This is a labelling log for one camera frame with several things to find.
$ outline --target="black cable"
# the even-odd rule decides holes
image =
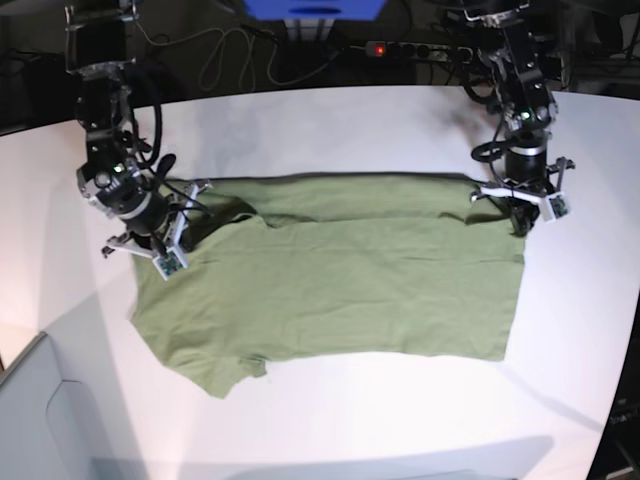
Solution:
[[[151,105],[153,107],[153,115],[155,118],[155,126],[153,133],[153,144],[151,146],[151,157],[145,159],[142,153],[140,153],[140,163],[142,168],[147,169],[152,167],[160,157],[160,147],[162,145],[162,103],[160,100],[160,95],[158,90],[156,89],[153,81],[147,76],[147,74],[139,67],[132,67],[129,72],[131,72],[135,78],[137,78],[140,83],[142,83],[143,88],[146,90],[147,95],[149,96],[149,100],[151,100]],[[132,115],[132,127],[133,127],[133,141],[135,143],[135,148],[138,147],[138,142],[140,141],[139,132],[137,129],[137,124],[135,122],[135,117],[133,115],[133,107],[131,107],[131,115]]]
[[[449,77],[447,77],[447,81],[445,82],[445,85],[449,85],[451,83],[451,80],[453,79],[453,74],[455,73],[455,71],[456,71],[456,67],[452,67],[451,71],[449,72]]]
[[[634,47],[636,45],[636,43],[638,43],[638,35],[640,35],[640,15],[638,15],[638,20],[636,21],[636,28],[633,30],[633,35],[631,37],[631,42],[629,43],[629,46],[627,47],[627,62],[630,62],[631,59],[633,58],[633,50]]]
[[[198,209],[202,213],[204,213],[205,215],[211,215],[211,211],[209,210],[209,207],[207,207],[204,203],[200,203],[195,198],[191,198],[189,195],[187,195],[183,191],[181,191],[181,190],[177,189],[176,187],[174,187],[173,185],[171,185],[166,179],[164,179],[160,175],[158,175],[153,168],[149,168],[149,172],[151,172],[151,175],[153,175],[153,177],[157,181],[159,181],[162,185],[164,185],[166,188],[171,190],[173,193],[175,193],[176,195],[181,196],[182,198],[184,198],[186,200],[189,200],[189,201],[193,202],[193,204],[197,205]]]
[[[402,7],[404,8],[404,11],[407,14],[407,26],[405,30],[402,32],[402,35],[398,37],[396,42],[399,42],[407,38],[407,35],[409,35],[413,30],[413,12],[411,11],[411,5],[409,5],[408,0],[399,0],[399,1],[402,4]]]

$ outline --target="cable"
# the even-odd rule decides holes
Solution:
[[[311,72],[309,72],[309,73],[307,73],[307,74],[305,74],[305,75],[303,75],[303,76],[301,76],[299,78],[296,78],[295,80],[288,80],[286,82],[280,82],[280,81],[276,80],[275,78],[273,78],[273,75],[271,74],[271,67],[273,66],[273,61],[276,58],[276,53],[277,52],[278,52],[278,47],[275,46],[273,48],[273,53],[271,54],[271,58],[269,59],[269,64],[267,65],[267,77],[269,78],[269,81],[271,83],[273,83],[274,85],[277,85],[279,87],[289,87],[291,85],[295,85],[297,83],[304,82],[305,80],[310,79],[311,77],[313,77],[313,76],[317,75],[318,73],[322,72],[325,68],[327,68],[331,64],[331,62],[333,62],[336,59],[336,57],[338,55],[340,55],[340,51],[334,52],[329,56],[329,59],[327,60],[326,63],[320,65],[315,70],[313,70],[313,71],[311,71]]]
[[[409,5],[408,0],[399,0],[399,1],[402,4],[404,11],[407,13],[407,26],[402,32],[402,35],[398,37],[396,42],[404,40],[407,37],[407,35],[409,35],[413,30],[413,12],[411,11],[411,5]]]
[[[196,200],[195,198],[191,198],[189,195],[187,195],[186,193],[184,193],[183,191],[177,189],[176,187],[174,187],[173,185],[171,185],[166,179],[160,177],[155,170],[153,170],[152,168],[149,168],[149,171],[151,172],[151,175],[153,175],[153,177],[158,180],[162,185],[164,185],[166,188],[168,188],[169,190],[171,190],[173,193],[175,193],[176,195],[181,196],[182,198],[189,200],[191,202],[193,202],[194,205],[196,205],[198,207],[198,209],[200,211],[202,211],[204,214],[206,215],[211,215],[211,212],[209,211],[209,207],[207,207],[204,203],[200,203],[198,200]]]
[[[505,186],[505,182],[496,171],[495,165],[493,163],[496,160],[501,159],[506,149],[511,145],[511,142],[508,140],[503,142],[498,141],[498,136],[500,135],[500,132],[504,127],[505,120],[505,113],[503,111],[500,115],[500,122],[498,123],[496,131],[493,135],[493,140],[491,140],[491,142],[489,143],[479,145],[471,151],[471,158],[473,158],[476,162],[489,164],[491,174],[500,186]]]
[[[180,40],[174,40],[172,42],[164,42],[164,43],[158,43],[158,42],[154,42],[149,35],[147,34],[146,30],[144,29],[144,27],[142,26],[142,24],[140,24],[140,22],[136,22],[138,28],[140,29],[140,31],[142,32],[142,35],[144,36],[144,38],[146,39],[146,41],[153,46],[156,47],[171,47],[171,46],[175,46],[175,45],[180,45],[182,43],[185,42],[189,42],[191,40],[194,40],[196,38],[199,38],[203,35],[209,34],[209,33],[218,33],[220,35],[220,38],[218,39],[217,43],[215,44],[213,51],[211,52],[211,54],[209,55],[209,57],[207,58],[207,60],[205,61],[204,65],[202,66],[202,69],[200,70],[200,74],[198,75],[198,87],[204,91],[204,92],[211,92],[213,91],[217,86],[218,83],[220,82],[220,78],[222,76],[222,61],[224,58],[224,49],[226,46],[226,41],[227,41],[227,37],[229,35],[231,35],[232,33],[238,32],[241,33],[243,38],[245,39],[246,43],[247,43],[247,57],[242,65],[242,68],[240,69],[240,77],[238,78],[238,89],[241,92],[244,93],[253,93],[256,90],[256,72],[255,72],[255,66],[254,66],[254,61],[253,61],[253,50],[254,50],[254,46],[255,46],[255,39],[257,36],[269,39],[273,42],[274,46],[273,46],[273,52],[271,53],[271,57],[269,59],[269,63],[267,65],[267,78],[269,79],[269,81],[276,85],[276,86],[280,86],[280,87],[286,87],[286,86],[291,86],[291,85],[296,85],[300,82],[304,82],[305,80],[308,80],[309,78],[317,75],[318,73],[322,72],[325,68],[327,68],[331,62],[333,62],[333,60],[340,54],[340,51],[334,52],[329,59],[327,60],[326,63],[322,64],[320,67],[316,68],[315,70],[302,75],[299,78],[296,78],[294,80],[288,80],[285,82],[281,82],[279,80],[276,80],[273,76],[273,74],[271,73],[272,67],[273,67],[273,62],[275,60],[275,57],[278,53],[278,39],[275,36],[275,34],[270,31],[270,30],[259,30],[259,29],[254,29],[253,27],[249,27],[248,25],[242,25],[241,27],[236,27],[236,28],[232,28],[230,30],[223,30],[221,28],[217,28],[217,27],[213,27],[213,28],[207,28],[205,30],[202,30],[200,32],[196,32],[192,35],[189,35],[185,38],[181,38]],[[213,61],[215,60],[215,57],[218,56],[218,64],[217,64],[217,73],[216,76],[214,78],[214,80],[209,83],[209,84],[205,84],[204,82],[204,76],[206,74],[206,71],[209,69],[209,67],[211,66],[211,64],[213,63]],[[245,78],[245,75],[247,73],[247,70],[251,69],[251,87],[248,90],[244,89],[243,86],[243,80]]]
[[[453,79],[453,74],[456,71],[456,67],[452,67],[451,71],[449,72],[449,77],[447,77],[447,81],[445,82],[445,85],[449,85],[451,83],[451,80]]]
[[[630,62],[631,59],[633,58],[633,50],[634,47],[636,45],[636,43],[638,43],[638,35],[640,35],[640,15],[638,15],[638,20],[636,21],[636,27],[633,30],[633,35],[631,37],[631,42],[629,42],[629,46],[627,47],[627,62]]]

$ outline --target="t-shirt sleeve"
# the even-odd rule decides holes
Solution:
[[[239,357],[198,355],[165,365],[218,398],[225,398],[233,386],[246,377],[267,373],[264,360]]]

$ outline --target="metal bracket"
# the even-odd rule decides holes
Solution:
[[[574,162],[567,160],[565,157],[559,158],[555,165],[547,167],[549,174],[558,174],[555,193],[536,193],[518,186],[510,187],[509,185],[488,182],[480,185],[480,189],[471,194],[471,202],[473,203],[486,197],[522,200],[537,206],[545,222],[555,222],[571,213],[569,199],[562,191],[562,180],[565,170],[572,168],[575,168]]]
[[[208,181],[190,183],[186,190],[189,197],[184,204],[184,208],[192,208],[193,200],[204,190],[209,187]],[[187,256],[180,246],[180,239],[187,228],[187,219],[184,212],[179,212],[176,218],[171,222],[163,237],[163,243],[166,246],[166,255],[161,255],[155,250],[142,248],[138,245],[131,244],[131,236],[128,232],[123,233],[119,237],[111,237],[107,240],[102,254],[107,258],[114,251],[126,252],[139,257],[148,258],[155,265],[156,269],[164,280],[168,280],[171,275],[189,267]]]
[[[524,10],[525,8],[529,8],[529,0],[520,0],[520,5],[514,9],[506,10],[504,12],[498,12],[488,15],[476,15],[475,17],[469,14],[469,11],[464,9],[464,16],[470,22],[476,22],[481,20],[487,27],[498,28],[503,22],[506,20],[510,20],[518,12]]]

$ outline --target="white surface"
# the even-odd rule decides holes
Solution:
[[[242,382],[226,400],[209,398],[161,367],[129,324],[132,265],[126,256],[100,255],[121,225],[76,191],[85,156],[74,123],[0,138],[0,320],[49,332],[65,378],[82,380],[98,399],[116,460],[143,459],[153,480],[390,479],[454,470],[582,480],[640,288],[640,104],[570,94],[558,101],[550,159],[564,155],[578,165],[564,184],[574,212],[537,225],[527,240],[502,364],[322,357],[271,364],[265,378]],[[480,178],[469,152],[494,129],[456,88],[257,94],[167,105],[164,114],[164,150],[178,155],[173,173],[181,177],[414,171]],[[150,111],[139,119],[151,132]],[[282,464],[299,467],[263,470]]]
[[[4,368],[8,368],[13,363],[37,334],[38,331],[35,328],[0,324],[0,358]]]

